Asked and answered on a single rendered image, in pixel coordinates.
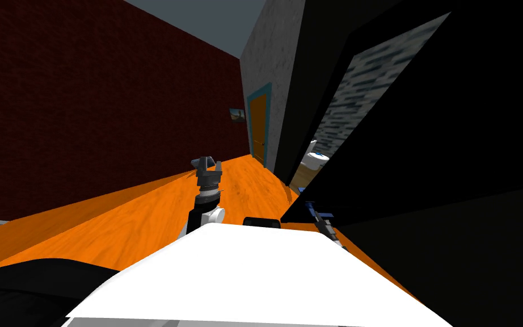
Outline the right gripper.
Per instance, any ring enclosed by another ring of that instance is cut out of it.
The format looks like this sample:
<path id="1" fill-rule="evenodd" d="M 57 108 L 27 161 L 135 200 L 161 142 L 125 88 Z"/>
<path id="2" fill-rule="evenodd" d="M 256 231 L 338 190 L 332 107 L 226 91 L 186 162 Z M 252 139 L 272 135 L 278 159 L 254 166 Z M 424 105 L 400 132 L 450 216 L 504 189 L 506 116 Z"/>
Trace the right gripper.
<path id="1" fill-rule="evenodd" d="M 315 224 L 332 226 L 331 219 L 334 217 L 331 213 L 320 213 L 314 207 L 314 202 L 306 202 L 305 206 L 310 216 L 314 219 Z"/>

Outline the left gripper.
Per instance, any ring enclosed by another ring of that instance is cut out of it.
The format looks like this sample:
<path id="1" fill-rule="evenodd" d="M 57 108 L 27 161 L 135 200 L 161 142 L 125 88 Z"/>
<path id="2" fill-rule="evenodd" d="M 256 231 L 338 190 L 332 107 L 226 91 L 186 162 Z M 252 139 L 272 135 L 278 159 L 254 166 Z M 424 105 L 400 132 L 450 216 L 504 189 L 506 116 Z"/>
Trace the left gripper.
<path id="1" fill-rule="evenodd" d="M 191 165 L 196 168 L 197 178 L 220 178 L 222 175 L 222 162 L 214 162 L 212 157 L 192 160 Z"/>

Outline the orange door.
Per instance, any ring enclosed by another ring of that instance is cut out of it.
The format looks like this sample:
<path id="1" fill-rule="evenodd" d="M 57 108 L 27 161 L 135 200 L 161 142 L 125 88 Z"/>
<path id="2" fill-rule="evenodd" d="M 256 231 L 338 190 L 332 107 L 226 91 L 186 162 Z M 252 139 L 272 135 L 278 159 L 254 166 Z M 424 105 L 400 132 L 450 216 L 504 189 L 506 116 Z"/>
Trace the orange door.
<path id="1" fill-rule="evenodd" d="M 252 150 L 254 158 L 264 164 L 265 150 L 265 119 L 267 95 L 262 94 L 249 102 L 252 134 Z"/>

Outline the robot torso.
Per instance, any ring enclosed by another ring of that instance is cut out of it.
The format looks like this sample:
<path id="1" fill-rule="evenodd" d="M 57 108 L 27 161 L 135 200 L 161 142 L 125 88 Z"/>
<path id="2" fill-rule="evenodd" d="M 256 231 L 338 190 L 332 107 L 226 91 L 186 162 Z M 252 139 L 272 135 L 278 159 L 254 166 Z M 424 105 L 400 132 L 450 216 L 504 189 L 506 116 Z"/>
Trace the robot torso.
<path id="1" fill-rule="evenodd" d="M 317 232 L 211 223 L 117 273 L 62 327 L 452 327 Z"/>

